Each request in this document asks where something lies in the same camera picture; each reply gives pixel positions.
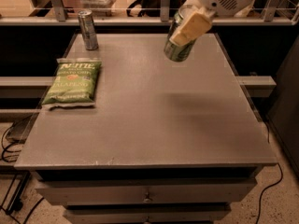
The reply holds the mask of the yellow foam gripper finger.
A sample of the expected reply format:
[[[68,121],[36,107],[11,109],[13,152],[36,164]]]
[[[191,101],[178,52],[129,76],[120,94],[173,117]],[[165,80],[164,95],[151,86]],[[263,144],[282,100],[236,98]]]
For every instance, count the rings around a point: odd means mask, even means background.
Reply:
[[[206,7],[192,7],[192,11],[187,15],[184,22],[172,37],[180,45],[197,39],[200,35],[211,29],[214,15],[215,12]]]

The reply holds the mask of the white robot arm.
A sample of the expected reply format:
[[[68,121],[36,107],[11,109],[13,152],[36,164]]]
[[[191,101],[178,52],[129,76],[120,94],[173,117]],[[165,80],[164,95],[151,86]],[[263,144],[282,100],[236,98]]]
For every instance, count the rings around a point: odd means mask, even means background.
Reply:
[[[170,36],[170,41],[182,47],[205,34],[215,18],[231,18],[253,5],[254,0],[186,0],[181,7],[183,21]]]

